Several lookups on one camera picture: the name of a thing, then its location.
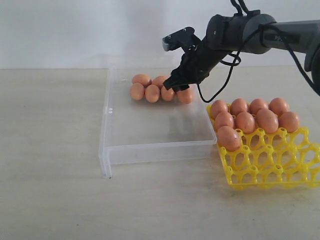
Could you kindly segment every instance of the brown egg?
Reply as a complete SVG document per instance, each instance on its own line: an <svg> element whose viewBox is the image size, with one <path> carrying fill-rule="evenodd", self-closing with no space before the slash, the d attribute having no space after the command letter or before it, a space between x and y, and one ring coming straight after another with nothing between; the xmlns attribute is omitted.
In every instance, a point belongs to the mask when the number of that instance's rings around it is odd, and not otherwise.
<svg viewBox="0 0 320 240"><path fill-rule="evenodd" d="M235 127L244 134L251 134L255 131L255 119L249 112L240 112L235 118Z"/></svg>
<svg viewBox="0 0 320 240"><path fill-rule="evenodd" d="M239 133L230 126L222 126L217 132L218 143L227 151L233 152L241 147Z"/></svg>
<svg viewBox="0 0 320 240"><path fill-rule="evenodd" d="M248 103L243 98L237 98L230 105L230 113L237 116L241 112L248 112Z"/></svg>
<svg viewBox="0 0 320 240"><path fill-rule="evenodd" d="M147 74L137 74L132 78L132 83L140 83L142 84L145 88L151 85L151 77Z"/></svg>
<svg viewBox="0 0 320 240"><path fill-rule="evenodd" d="M160 98L160 89L156 85L150 85L145 89L145 99L149 103L155 103Z"/></svg>
<svg viewBox="0 0 320 240"><path fill-rule="evenodd" d="M249 112L251 114L257 114L260 109L269 109L267 101L257 98L250 103Z"/></svg>
<svg viewBox="0 0 320 240"><path fill-rule="evenodd" d="M175 92L170 88L167 90L164 86L161 88L161 98L167 102L170 102L174 99Z"/></svg>
<svg viewBox="0 0 320 240"><path fill-rule="evenodd" d="M194 93L192 92L191 88L178 91L176 95L178 96L179 101L183 104L190 104L194 99Z"/></svg>
<svg viewBox="0 0 320 240"><path fill-rule="evenodd" d="M145 96L145 87L141 83L134 83L130 88L130 95L134 100L141 100Z"/></svg>
<svg viewBox="0 0 320 240"><path fill-rule="evenodd" d="M269 109L260 109L257 112L255 119L258 126L264 129L267 134L273 134L279 128L277 115Z"/></svg>
<svg viewBox="0 0 320 240"><path fill-rule="evenodd" d="M162 88L162 86L164 85L164 81L167 80L168 77L165 75L161 75L161 76L157 76L155 79L152 80L153 85L158 86L159 89Z"/></svg>
<svg viewBox="0 0 320 240"><path fill-rule="evenodd" d="M228 105L223 100L216 100L210 107L210 115L213 119L216 119L220 112L228 112Z"/></svg>
<svg viewBox="0 0 320 240"><path fill-rule="evenodd" d="M218 131L219 128L223 126L229 126L231 128L235 128L234 117L227 111L220 112L214 120L214 130Z"/></svg>
<svg viewBox="0 0 320 240"><path fill-rule="evenodd" d="M270 102L269 109L280 117L283 113L288 112L290 107L286 100L276 97Z"/></svg>
<svg viewBox="0 0 320 240"><path fill-rule="evenodd" d="M300 127L300 118L293 111L284 112L278 120L279 127L285 128L288 133L293 133Z"/></svg>

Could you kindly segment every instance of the robotic arm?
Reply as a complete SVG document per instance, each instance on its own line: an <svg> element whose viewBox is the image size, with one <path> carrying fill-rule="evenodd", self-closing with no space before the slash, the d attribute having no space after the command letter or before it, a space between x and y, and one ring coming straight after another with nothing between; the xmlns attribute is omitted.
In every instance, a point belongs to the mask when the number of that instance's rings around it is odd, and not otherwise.
<svg viewBox="0 0 320 240"><path fill-rule="evenodd" d="M184 51L180 65L163 83L165 88L172 88L175 92L189 88L190 84L197 84L199 88L199 84L218 63L233 68L241 62L240 52L264 54L275 48L290 52L310 87L320 96L320 20L276 22L272 16L261 14L260 10L248 11L243 0L239 0L241 7L235 0L231 0L231 3L238 13L232 17L213 16L202 40L195 36L192 27L162 39L165 51L178 48ZM313 81L300 66L294 52L305 54L304 70L311 72ZM227 55L234 57L232 63L223 61Z"/></svg>

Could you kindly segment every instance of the beige table surface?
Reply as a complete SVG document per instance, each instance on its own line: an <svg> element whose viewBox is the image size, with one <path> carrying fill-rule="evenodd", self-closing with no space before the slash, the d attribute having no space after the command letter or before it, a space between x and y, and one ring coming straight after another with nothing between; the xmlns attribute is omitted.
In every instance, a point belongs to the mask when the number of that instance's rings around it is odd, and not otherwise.
<svg viewBox="0 0 320 240"><path fill-rule="evenodd" d="M98 146L106 70L0 71L0 240L318 240L320 188L232 190L212 159L113 167ZM227 76L203 83L209 98ZM282 96L320 142L295 67L238 67L219 96Z"/></svg>

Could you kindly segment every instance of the yellow egg tray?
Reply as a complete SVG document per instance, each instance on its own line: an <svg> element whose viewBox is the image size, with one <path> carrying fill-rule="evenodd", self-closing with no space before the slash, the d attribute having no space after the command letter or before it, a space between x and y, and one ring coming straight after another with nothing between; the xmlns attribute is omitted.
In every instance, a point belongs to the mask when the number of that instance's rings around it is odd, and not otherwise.
<svg viewBox="0 0 320 240"><path fill-rule="evenodd" d="M227 183L234 189L320 186L320 144L309 141L307 127L293 133L283 127L273 134L266 134L262 128L251 134L236 131L242 139L238 150L227 151L217 143Z"/></svg>

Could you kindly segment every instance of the transparent plastic tray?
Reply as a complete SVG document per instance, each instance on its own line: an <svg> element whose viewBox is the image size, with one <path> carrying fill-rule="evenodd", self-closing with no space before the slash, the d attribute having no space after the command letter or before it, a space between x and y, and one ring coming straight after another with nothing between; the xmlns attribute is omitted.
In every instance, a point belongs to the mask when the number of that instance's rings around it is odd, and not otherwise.
<svg viewBox="0 0 320 240"><path fill-rule="evenodd" d="M191 104L131 99L132 77L155 78L175 67L130 67L109 70L103 110L99 158L105 177L112 165L202 159L211 156L217 138L206 105L194 93Z"/></svg>

